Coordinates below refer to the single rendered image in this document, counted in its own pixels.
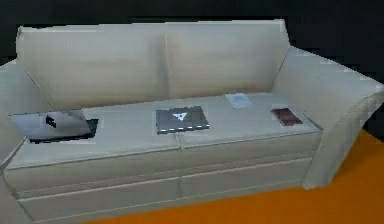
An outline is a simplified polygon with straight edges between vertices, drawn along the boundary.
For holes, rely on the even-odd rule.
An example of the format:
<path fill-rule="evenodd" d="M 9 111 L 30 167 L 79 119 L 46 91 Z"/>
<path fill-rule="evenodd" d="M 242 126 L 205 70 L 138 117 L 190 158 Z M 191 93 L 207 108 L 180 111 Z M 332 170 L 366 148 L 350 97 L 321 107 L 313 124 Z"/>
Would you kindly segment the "dark grey book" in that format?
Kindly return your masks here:
<path fill-rule="evenodd" d="M 210 125 L 201 106 L 171 108 L 156 111 L 158 134 L 209 129 Z"/>

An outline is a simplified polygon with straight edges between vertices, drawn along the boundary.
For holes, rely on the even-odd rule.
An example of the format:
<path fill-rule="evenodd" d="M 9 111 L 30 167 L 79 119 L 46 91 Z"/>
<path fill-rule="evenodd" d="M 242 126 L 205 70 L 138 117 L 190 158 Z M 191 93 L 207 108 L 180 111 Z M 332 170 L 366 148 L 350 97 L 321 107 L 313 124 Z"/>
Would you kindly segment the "dark red phone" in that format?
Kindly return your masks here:
<path fill-rule="evenodd" d="M 283 126 L 293 126 L 302 124 L 302 121 L 289 108 L 272 109 L 271 113 Z"/>

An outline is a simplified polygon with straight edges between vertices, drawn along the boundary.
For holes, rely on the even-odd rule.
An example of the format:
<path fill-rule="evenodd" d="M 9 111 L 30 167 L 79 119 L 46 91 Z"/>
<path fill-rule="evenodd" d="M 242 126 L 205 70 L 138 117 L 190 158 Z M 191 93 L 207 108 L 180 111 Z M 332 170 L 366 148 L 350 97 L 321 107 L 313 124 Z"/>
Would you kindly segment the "pale blue flat card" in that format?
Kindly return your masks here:
<path fill-rule="evenodd" d="M 252 105 L 245 93 L 226 94 L 226 98 L 235 109 L 244 109 Z"/>

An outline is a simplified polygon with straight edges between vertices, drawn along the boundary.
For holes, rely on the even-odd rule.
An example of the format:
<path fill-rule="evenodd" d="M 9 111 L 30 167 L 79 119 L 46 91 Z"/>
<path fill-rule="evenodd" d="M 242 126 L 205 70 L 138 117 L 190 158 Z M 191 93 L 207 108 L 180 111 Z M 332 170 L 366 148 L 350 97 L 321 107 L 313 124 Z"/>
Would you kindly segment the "beige two-seat sofa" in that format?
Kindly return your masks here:
<path fill-rule="evenodd" d="M 0 66 L 0 224 L 322 187 L 384 103 L 384 84 L 292 46 L 281 20 L 22 27 L 16 52 Z M 157 110 L 191 106 L 209 129 L 157 133 Z M 35 144 L 10 118 L 68 110 L 98 119 L 93 138 Z"/>

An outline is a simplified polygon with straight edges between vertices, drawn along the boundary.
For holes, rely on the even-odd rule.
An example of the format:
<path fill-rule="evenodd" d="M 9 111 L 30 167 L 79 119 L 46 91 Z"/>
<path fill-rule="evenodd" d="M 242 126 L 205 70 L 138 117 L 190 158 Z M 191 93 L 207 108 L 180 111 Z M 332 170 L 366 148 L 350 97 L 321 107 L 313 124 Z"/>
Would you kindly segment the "silver open laptop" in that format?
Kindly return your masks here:
<path fill-rule="evenodd" d="M 93 138 L 98 126 L 98 119 L 86 119 L 81 110 L 14 114 L 10 118 L 35 144 Z"/>

